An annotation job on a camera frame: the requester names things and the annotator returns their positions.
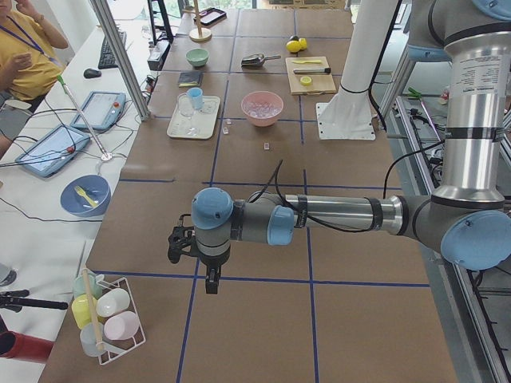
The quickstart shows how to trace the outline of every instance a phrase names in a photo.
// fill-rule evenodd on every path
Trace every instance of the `person's hand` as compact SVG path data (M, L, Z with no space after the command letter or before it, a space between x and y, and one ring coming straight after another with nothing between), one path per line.
M32 54L30 52L15 54L7 62L16 71L24 70L32 66Z
M40 18L40 13L37 12L30 0L16 0L16 2L18 3L16 4L16 9L22 14L30 16L34 20L38 20Z

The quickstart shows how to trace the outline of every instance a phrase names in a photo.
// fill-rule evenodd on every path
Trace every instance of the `computer mouse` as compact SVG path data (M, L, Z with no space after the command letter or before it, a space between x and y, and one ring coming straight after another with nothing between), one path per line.
M95 69L95 68L87 68L83 73L83 77L85 77L85 78L95 78L95 77L100 77L100 76L101 76L101 71L99 69Z

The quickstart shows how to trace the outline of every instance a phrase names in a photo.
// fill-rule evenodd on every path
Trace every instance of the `metal scoop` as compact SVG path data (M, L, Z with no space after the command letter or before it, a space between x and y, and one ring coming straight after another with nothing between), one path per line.
M262 53L251 54L241 59L241 66L263 66L266 60L275 60L280 55L264 56Z

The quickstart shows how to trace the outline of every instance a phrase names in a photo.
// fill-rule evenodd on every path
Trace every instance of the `blue tablet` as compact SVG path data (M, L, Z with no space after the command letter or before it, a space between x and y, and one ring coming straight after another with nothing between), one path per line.
M85 114L85 118L94 130L104 132L112 127L119 119L126 104L126 95L124 93L115 92L91 92L81 110ZM71 127L85 130L87 126L77 113L71 121Z
M59 125L15 161L37 176L49 177L70 162L89 141L87 133Z

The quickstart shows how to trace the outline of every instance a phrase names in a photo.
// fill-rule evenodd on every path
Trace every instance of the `brown tabletop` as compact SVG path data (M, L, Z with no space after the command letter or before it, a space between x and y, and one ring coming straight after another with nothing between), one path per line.
M230 10L196 44L180 28L121 173L87 265L126 275L147 342L106 366L86 357L68 313L40 382L402 382L457 381L414 241L382 232L296 230L291 245L233 243L218 295L204 291L204 266L167 258L167 238L202 188L246 199L283 160L285 193L380 197L393 158L384 132L375 141L319 139L315 104L332 95L292 96L284 59L240 67L250 53L281 54L298 34L299 56L327 56L339 85L352 26L342 10ZM171 140L167 127L192 70L191 48L210 52L204 94L220 97L209 140ZM284 100L280 120L255 128L241 98L270 90ZM230 119L229 134L220 127ZM395 172L390 194L400 191Z

